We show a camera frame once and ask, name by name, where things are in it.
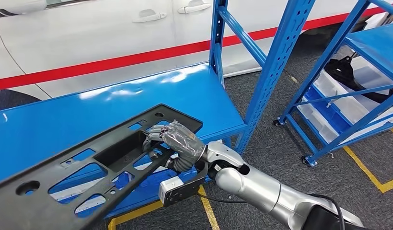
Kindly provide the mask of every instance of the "blue shelf board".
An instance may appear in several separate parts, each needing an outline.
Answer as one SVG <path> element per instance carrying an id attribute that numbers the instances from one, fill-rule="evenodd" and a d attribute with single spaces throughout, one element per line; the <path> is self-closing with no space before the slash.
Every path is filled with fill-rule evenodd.
<path id="1" fill-rule="evenodd" d="M 393 80 L 393 23 L 350 33 L 344 43 Z"/>
<path id="2" fill-rule="evenodd" d="M 362 140 L 364 138 L 368 138 L 368 137 L 373 136 L 375 134 L 378 134 L 378 133 L 381 133 L 383 131 L 386 131 L 386 130 L 388 130 L 390 128 L 393 128 L 393 123 L 387 122 L 383 126 L 377 128 L 377 129 L 375 129 L 375 130 L 373 130 L 371 132 L 365 133 L 365 134 L 363 134 L 363 135 L 361 135 L 361 136 L 359 136 L 357 138 L 354 138 L 354 139 L 352 139 L 352 140 L 350 140 L 350 141 L 348 141 L 346 143 L 340 144 L 340 145 L 336 146 L 335 148 L 333 148 L 332 150 L 336 150 L 336 149 L 341 148 L 343 146 L 350 145 L 350 144 L 352 144 L 352 143 L 354 143 L 356 141 Z"/>
<path id="3" fill-rule="evenodd" d="M 247 128 L 216 73 L 196 64 L 1 110 L 0 181 L 161 103 L 201 120 L 196 135 L 204 142 Z M 118 209 L 155 200 L 157 192 L 145 188 Z"/>

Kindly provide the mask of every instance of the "car door handle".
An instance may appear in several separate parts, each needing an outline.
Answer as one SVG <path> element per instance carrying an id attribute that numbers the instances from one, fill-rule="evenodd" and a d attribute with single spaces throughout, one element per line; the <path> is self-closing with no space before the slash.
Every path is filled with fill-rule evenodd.
<path id="1" fill-rule="evenodd" d="M 146 9 L 139 12 L 139 17 L 132 20 L 133 23 L 145 23 L 155 20 L 160 20 L 167 17 L 167 13 L 159 12 L 152 9 Z"/>
<path id="2" fill-rule="evenodd" d="M 184 6 L 178 9 L 178 13 L 191 13 L 207 9 L 211 6 L 209 3 L 204 3 L 203 0 L 191 0 L 188 6 Z"/>

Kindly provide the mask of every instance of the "shelving unit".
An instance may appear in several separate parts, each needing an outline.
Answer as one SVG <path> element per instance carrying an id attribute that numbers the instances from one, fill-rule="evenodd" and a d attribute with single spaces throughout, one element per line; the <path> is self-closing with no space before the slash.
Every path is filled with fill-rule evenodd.
<path id="1" fill-rule="evenodd" d="M 242 154 L 314 2 L 288 1 L 267 56 L 228 12 L 228 1 L 216 0 L 209 62 L 0 111 L 0 180 L 161 103 L 202 121 L 196 135 L 206 143 L 225 139 L 230 145 L 229 137 L 238 135 L 234 148 Z M 244 119 L 223 87 L 225 23 L 263 69 Z M 191 170 L 180 177 L 186 181 L 194 173 Z M 87 189 L 88 178 L 92 182 L 100 179 L 96 174 L 90 171 L 74 178 L 73 184 L 85 184 L 78 194 Z M 155 172 L 108 217 L 158 200 L 159 183 L 172 176 L 170 170 Z M 66 189 L 58 192 L 58 197 L 71 195 Z"/>
<path id="2" fill-rule="evenodd" d="M 274 121 L 275 125 L 288 121 L 296 129 L 312 151 L 311 155 L 301 158 L 310 166 L 317 165 L 317 160 L 330 151 L 393 127 L 393 94 L 367 108 L 360 102 L 361 94 L 393 88 L 393 24 L 349 33 L 371 3 L 393 14 L 393 5 L 383 0 L 359 0 L 286 110 Z M 360 55 L 355 58 L 357 62 L 367 63 L 369 74 L 386 84 L 354 92 L 329 76 L 323 68 L 341 45 L 355 50 Z M 364 71 L 357 68 L 354 68 L 355 78 Z M 320 149 L 294 120 L 295 111 L 322 143 Z"/>

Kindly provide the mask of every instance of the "blue steel rack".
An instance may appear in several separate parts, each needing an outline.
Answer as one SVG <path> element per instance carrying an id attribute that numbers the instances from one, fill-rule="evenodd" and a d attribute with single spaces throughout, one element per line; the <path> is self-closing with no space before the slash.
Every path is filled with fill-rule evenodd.
<path id="1" fill-rule="evenodd" d="M 321 55 L 314 68 L 310 72 L 307 79 L 303 82 L 298 92 L 293 97 L 292 101 L 287 106 L 286 110 L 283 114 L 274 122 L 275 125 L 284 125 L 286 121 L 289 121 L 294 129 L 298 132 L 298 134 L 303 138 L 305 143 L 308 145 L 309 149 L 312 152 L 310 156 L 303 156 L 302 160 L 304 163 L 309 164 L 310 166 L 315 166 L 317 164 L 317 160 L 323 155 L 338 149 L 344 145 L 348 145 L 350 143 L 356 142 L 360 139 L 369 137 L 376 133 L 385 131 L 389 128 L 393 127 L 393 122 L 387 122 L 383 126 L 372 130 L 370 132 L 364 133 L 350 141 L 344 142 L 348 137 L 352 134 L 356 133 L 359 130 L 364 128 L 368 128 L 378 122 L 381 122 L 387 118 L 393 117 L 393 114 L 379 118 L 375 120 L 379 115 L 385 112 L 387 109 L 393 106 L 393 95 L 390 96 L 387 100 L 379 104 L 375 109 L 366 114 L 362 119 L 355 122 L 354 124 L 350 124 L 350 126 L 344 129 L 340 135 L 338 135 L 334 140 L 330 143 L 327 143 L 324 138 L 318 133 L 317 129 L 313 126 L 313 124 L 305 118 L 305 116 L 297 109 L 297 106 L 304 104 L 313 104 L 319 102 L 329 103 L 333 105 L 333 100 L 353 95 L 364 94 L 367 92 L 378 92 L 380 90 L 392 89 L 392 85 L 386 85 L 382 87 L 376 87 L 372 89 L 345 93 L 342 95 L 336 95 L 331 97 L 325 97 L 321 94 L 321 98 L 315 100 L 302 100 L 305 95 L 307 95 L 311 90 L 314 90 L 313 82 L 316 80 L 317 76 L 320 74 L 321 70 L 327 64 L 332 54 L 335 53 L 341 45 L 348 45 L 353 50 L 355 50 L 359 55 L 365 58 L 370 64 L 374 65 L 378 70 L 384 73 L 387 77 L 393 80 L 393 24 L 384 25 L 381 27 L 377 27 L 374 29 L 369 29 L 366 31 L 360 31 L 355 33 L 349 33 L 353 26 L 357 23 L 358 19 L 361 17 L 363 12 L 367 9 L 367 7 L 374 3 L 377 6 L 381 7 L 387 12 L 393 14 L 393 5 L 383 1 L 383 0 L 359 0 L 352 12 L 348 15 L 346 20 L 341 25 L 340 29 L 337 31 L 336 35 Z M 310 129 L 314 132 L 317 138 L 321 141 L 323 147 L 321 149 L 317 149 L 315 145 L 310 141 L 308 136 L 303 132 L 301 127 L 292 117 L 292 113 L 297 111 L 299 115 L 303 118 L 304 122 L 310 127 Z"/>
<path id="2" fill-rule="evenodd" d="M 242 153 L 315 0 L 288 1 L 268 56 L 228 12 L 227 2 L 214 2 L 208 63 L 0 111 L 0 180 L 160 103 L 203 121 L 196 135 L 205 143 L 224 139 L 230 145 L 230 136 L 238 135 L 235 149 Z M 225 23 L 263 69 L 245 119 L 223 87 L 221 49 Z M 76 175 L 63 186 L 100 179 L 97 173 Z M 187 180 L 194 174 L 195 170 L 191 170 L 180 177 Z M 175 173 L 170 170 L 155 172 L 108 217 L 158 200 L 160 181 L 172 176 Z"/>

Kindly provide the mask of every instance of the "gray carpet floor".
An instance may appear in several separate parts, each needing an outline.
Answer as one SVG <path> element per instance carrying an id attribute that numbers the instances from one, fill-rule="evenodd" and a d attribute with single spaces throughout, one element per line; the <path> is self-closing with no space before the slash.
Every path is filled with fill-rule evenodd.
<path id="1" fill-rule="evenodd" d="M 243 158 L 292 188 L 334 198 L 341 207 L 360 217 L 367 228 L 393 230 L 393 189 L 382 194 L 343 149 L 334 151 L 333 158 L 330 155 L 323 157 L 316 167 L 306 167 L 300 162 L 300 156 L 310 151 L 300 136 L 288 124 L 278 127 L 272 125 L 272 121 L 283 112 L 323 49 L 324 43 L 319 43 L 316 37 L 305 34 L 300 36 Z M 348 53 L 350 50 L 344 48 L 337 55 L 342 57 Z M 225 80 L 226 89 L 241 114 L 246 111 L 258 75 L 259 73 L 252 73 Z M 4 100 L 6 98 L 1 93 L 1 108 L 6 107 L 3 105 Z M 28 101 L 12 99 L 13 104 L 22 102 Z M 359 141 L 350 147 L 381 183 L 393 180 L 391 131 Z M 218 189 L 213 182 L 204 187 L 209 196 L 229 199 L 230 195 Z M 270 216 L 247 204 L 211 201 L 211 206 L 222 230 L 285 229 Z M 105 230 L 108 221 L 109 219 L 100 220 L 93 229 Z M 202 202 L 196 196 L 116 227 L 119 230 L 210 228 Z"/>

